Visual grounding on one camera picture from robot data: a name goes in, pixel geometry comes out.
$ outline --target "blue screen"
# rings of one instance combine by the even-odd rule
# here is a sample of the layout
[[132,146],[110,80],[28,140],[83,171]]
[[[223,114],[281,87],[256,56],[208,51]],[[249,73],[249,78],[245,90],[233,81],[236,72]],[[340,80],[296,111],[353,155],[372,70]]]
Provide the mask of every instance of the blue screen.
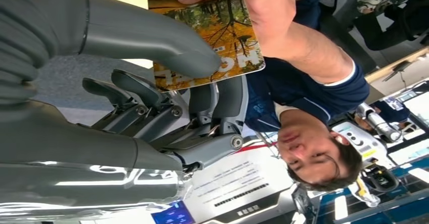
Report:
[[193,224],[195,223],[183,201],[175,203],[170,209],[152,214],[156,224]]

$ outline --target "nose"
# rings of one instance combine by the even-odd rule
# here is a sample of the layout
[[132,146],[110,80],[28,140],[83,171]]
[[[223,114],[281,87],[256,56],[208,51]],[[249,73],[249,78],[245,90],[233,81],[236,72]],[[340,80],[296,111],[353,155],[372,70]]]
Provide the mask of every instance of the nose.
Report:
[[289,147],[292,155],[300,160],[304,160],[307,156],[307,150],[303,144],[294,144]]

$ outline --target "card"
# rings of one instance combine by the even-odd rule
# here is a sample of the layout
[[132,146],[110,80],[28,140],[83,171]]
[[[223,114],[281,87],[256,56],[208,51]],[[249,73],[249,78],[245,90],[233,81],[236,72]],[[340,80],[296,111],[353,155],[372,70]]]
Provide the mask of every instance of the card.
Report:
[[148,3],[149,10],[192,27],[222,58],[219,70],[206,78],[188,78],[154,62],[156,85],[163,91],[205,85],[264,69],[264,57],[244,0],[204,0],[193,5],[177,0]]

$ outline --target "eye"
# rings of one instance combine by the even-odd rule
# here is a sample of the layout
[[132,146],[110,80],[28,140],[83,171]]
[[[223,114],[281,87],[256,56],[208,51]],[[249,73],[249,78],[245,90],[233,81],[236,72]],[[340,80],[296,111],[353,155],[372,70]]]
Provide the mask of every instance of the eye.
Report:
[[315,154],[315,155],[313,155],[313,157],[320,157],[320,156],[322,156],[322,155],[324,155],[325,153],[317,153],[317,154]]

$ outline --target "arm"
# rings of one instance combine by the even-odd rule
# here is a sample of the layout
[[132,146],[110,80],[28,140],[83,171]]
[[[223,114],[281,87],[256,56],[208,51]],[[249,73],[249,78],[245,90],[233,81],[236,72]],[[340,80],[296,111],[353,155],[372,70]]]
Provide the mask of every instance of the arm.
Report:
[[303,25],[292,22],[282,46],[288,49],[283,49],[279,58],[317,82],[337,82],[352,72],[350,56],[320,32]]

